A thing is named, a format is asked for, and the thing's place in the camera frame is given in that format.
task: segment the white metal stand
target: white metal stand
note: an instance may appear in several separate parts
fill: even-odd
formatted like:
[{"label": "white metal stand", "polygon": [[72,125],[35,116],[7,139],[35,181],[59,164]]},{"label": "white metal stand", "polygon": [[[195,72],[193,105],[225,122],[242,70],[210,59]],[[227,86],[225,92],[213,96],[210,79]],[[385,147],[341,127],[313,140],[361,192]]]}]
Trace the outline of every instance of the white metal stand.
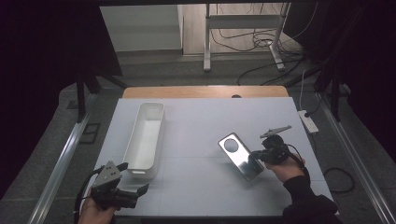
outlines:
[{"label": "white metal stand", "polygon": [[285,3],[280,15],[210,15],[210,4],[206,4],[205,16],[205,50],[204,71],[210,71],[210,42],[211,29],[271,29],[276,28],[275,37],[269,45],[278,71],[284,71],[285,65],[280,59],[277,42],[285,23],[290,3]]}]

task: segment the white tray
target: white tray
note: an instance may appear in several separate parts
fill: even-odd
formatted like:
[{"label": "white tray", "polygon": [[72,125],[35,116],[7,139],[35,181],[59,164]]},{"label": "white tray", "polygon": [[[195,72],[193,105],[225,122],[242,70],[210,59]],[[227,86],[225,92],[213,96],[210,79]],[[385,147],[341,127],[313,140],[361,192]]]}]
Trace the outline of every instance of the white tray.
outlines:
[{"label": "white tray", "polygon": [[164,105],[143,103],[139,107],[123,162],[135,178],[153,178],[158,172],[164,130]]}]

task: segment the human hand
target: human hand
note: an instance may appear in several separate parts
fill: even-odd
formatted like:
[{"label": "human hand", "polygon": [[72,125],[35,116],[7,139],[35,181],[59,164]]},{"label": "human hand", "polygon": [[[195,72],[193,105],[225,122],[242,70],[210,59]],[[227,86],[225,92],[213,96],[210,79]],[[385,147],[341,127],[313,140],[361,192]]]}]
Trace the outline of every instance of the human hand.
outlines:
[{"label": "human hand", "polygon": [[295,176],[304,175],[303,170],[300,168],[299,164],[291,157],[288,157],[280,164],[265,163],[265,167],[267,167],[268,170],[272,170],[275,173],[276,177],[283,183]]},{"label": "human hand", "polygon": [[82,205],[78,224],[109,224],[116,210],[117,208],[115,207],[103,210],[93,198],[89,197]]}]

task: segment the white wall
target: white wall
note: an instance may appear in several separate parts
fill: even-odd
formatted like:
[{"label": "white wall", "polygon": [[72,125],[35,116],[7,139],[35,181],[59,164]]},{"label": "white wall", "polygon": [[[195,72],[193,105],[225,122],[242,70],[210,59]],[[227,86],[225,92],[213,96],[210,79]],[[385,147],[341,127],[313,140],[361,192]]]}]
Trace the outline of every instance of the white wall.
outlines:
[{"label": "white wall", "polygon": [[177,9],[178,6],[101,7],[115,51],[181,49]]}]

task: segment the gray carpet floor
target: gray carpet floor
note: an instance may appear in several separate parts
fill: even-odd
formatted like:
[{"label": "gray carpet floor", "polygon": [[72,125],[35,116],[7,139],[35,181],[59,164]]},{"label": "gray carpet floor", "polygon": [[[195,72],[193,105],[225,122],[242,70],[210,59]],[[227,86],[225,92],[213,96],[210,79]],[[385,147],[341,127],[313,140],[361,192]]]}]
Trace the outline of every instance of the gray carpet floor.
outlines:
[{"label": "gray carpet floor", "polygon": [[[169,61],[136,60],[134,57],[120,58],[123,76],[118,79],[131,86],[196,86],[196,85],[236,85],[237,79],[249,69],[272,63],[269,55],[219,55],[213,58],[212,70],[203,71],[203,62],[197,58],[177,57]],[[290,69],[295,63],[288,63]],[[288,76],[271,82],[272,85],[283,85],[299,76],[311,64],[301,63]],[[260,85],[264,81],[280,77],[273,66],[258,69],[242,76],[242,85]],[[323,110],[325,102],[318,99],[312,84],[316,76],[304,81],[301,107],[313,111],[321,104],[319,110],[312,115],[319,128],[319,133],[310,135],[313,149],[317,155],[320,168],[325,172],[329,168],[346,170],[356,183],[355,188],[347,193],[333,193],[334,201],[339,207],[340,218],[345,223],[382,223],[366,189],[353,169],[345,150]],[[74,201],[83,179],[89,174],[100,153],[105,140],[117,101],[122,96],[122,89],[111,82],[99,78],[102,90],[94,105],[88,121],[89,127],[98,127],[97,135],[86,133],[76,148],[63,182],[57,191],[45,223],[72,223]],[[300,108],[301,83],[288,88],[297,109]],[[38,198],[45,187],[50,173],[58,160],[62,149],[77,120],[78,111],[76,86],[65,88],[60,93],[59,107],[49,124],[47,131],[38,143],[35,152],[21,170],[7,194],[0,202],[0,223],[26,223],[35,208]],[[356,146],[369,173],[385,196],[389,207],[396,208],[395,163],[386,151],[376,142],[370,132],[355,116],[347,104],[347,98],[340,98],[340,118],[350,139]],[[329,188],[333,190],[350,187],[349,178],[341,172],[330,172],[326,176]],[[120,217],[118,223],[140,223],[138,217],[133,219]]]}]

